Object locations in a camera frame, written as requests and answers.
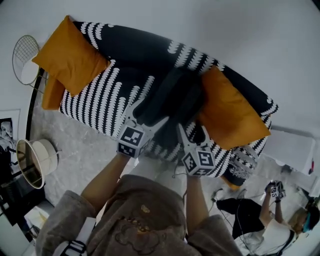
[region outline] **wire basket chair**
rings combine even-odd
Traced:
[[[40,47],[37,41],[31,35],[24,35],[22,36],[15,44],[12,54],[12,68],[16,79],[23,85],[31,86],[32,88],[36,89],[37,91],[41,92],[37,88],[33,87],[32,84],[36,81],[36,79],[41,76],[40,67],[35,63],[31,63],[33,65],[33,70],[37,69],[34,72],[34,78],[31,74],[31,79],[25,81],[22,79],[24,68],[26,64],[30,67],[31,60],[38,54],[40,51]]]

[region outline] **person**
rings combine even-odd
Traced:
[[[236,239],[242,236],[250,255],[281,255],[299,234],[312,230],[320,218],[319,209],[309,206],[307,210],[298,210],[288,224],[283,219],[279,198],[275,200],[273,218],[269,209],[271,187],[272,185],[268,185],[265,190],[262,206],[247,198],[219,200],[219,191],[214,196],[220,211],[235,215],[232,237]]]
[[[120,178],[129,159],[117,154],[81,195],[65,192],[38,235],[38,256],[75,240],[86,218],[105,204],[86,243],[88,255],[242,255],[222,217],[209,216],[199,178],[187,177],[185,217],[183,199],[173,190],[138,175]]]

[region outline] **gray floor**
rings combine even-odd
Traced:
[[[56,205],[66,190],[81,193],[89,181],[116,154],[116,142],[57,110],[43,110],[41,102],[42,94],[38,93],[32,116],[30,137],[31,140],[48,139],[56,150],[61,151],[58,167],[45,177],[44,187],[47,199]],[[124,173],[129,173],[134,165],[135,161],[131,160]],[[174,174],[172,165],[167,168]],[[281,168],[273,159],[262,156],[255,174],[244,183],[239,191],[231,191],[220,178],[203,177],[201,182],[208,208],[212,208],[210,214],[213,215],[221,214],[219,210],[212,207],[210,198],[213,191],[223,188],[225,198],[228,198],[237,197],[240,191],[246,189],[245,197],[252,198],[261,204],[261,195],[269,181],[271,179],[282,180],[286,184],[287,194],[282,203],[283,217],[288,220],[300,206],[306,205],[307,199],[294,184],[287,182],[286,176],[286,173],[281,173]],[[180,179],[182,189],[185,190],[186,176],[178,175],[175,179]],[[234,216],[224,214],[231,223],[234,222]]]

